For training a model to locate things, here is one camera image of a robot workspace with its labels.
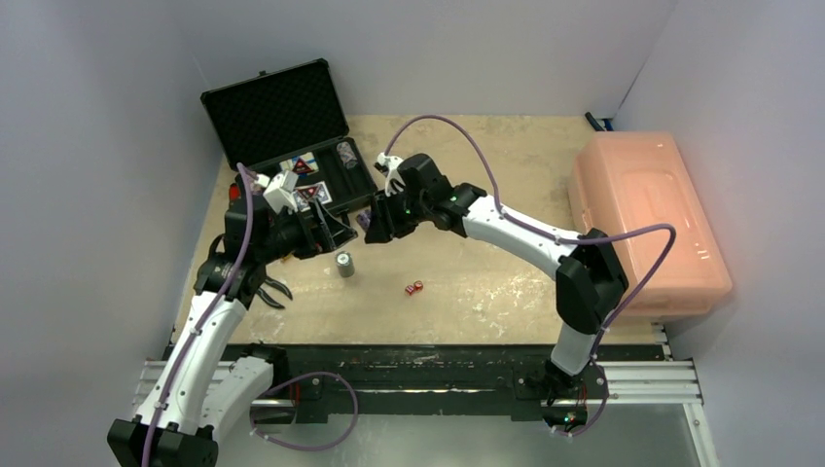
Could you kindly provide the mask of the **purple poker chip stack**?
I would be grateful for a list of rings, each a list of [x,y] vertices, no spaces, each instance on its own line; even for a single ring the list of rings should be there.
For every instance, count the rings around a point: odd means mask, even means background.
[[[357,214],[356,222],[360,226],[360,228],[366,232],[370,228],[371,224],[371,214],[368,211],[362,211]]]

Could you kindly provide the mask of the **blue orange chip stack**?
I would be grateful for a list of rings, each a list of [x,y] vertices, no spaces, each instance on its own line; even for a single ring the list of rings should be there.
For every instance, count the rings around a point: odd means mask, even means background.
[[[351,169],[359,165],[358,157],[355,150],[348,141],[342,141],[337,145],[337,152],[341,159],[343,166],[346,169]]]

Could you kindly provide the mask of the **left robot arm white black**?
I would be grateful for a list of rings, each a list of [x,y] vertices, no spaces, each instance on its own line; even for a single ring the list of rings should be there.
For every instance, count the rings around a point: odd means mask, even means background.
[[[220,444],[260,395],[284,394],[290,378],[285,350],[247,346],[221,382],[226,347],[266,279],[285,257],[333,253],[357,232],[315,202],[295,212],[261,194],[239,195],[225,213],[225,231],[197,270],[190,311],[160,377],[130,420],[116,419],[107,443],[122,466],[213,466]]]

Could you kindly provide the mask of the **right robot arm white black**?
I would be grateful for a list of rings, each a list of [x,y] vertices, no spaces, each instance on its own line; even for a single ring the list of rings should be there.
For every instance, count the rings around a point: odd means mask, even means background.
[[[531,264],[556,285],[562,327],[551,353],[546,382],[568,396],[585,380],[597,335],[628,289],[628,279],[605,233],[561,230],[498,205],[469,184],[453,185],[426,154],[402,159],[379,154],[384,175],[374,195],[368,243],[387,243],[429,222],[443,232],[488,243]]]

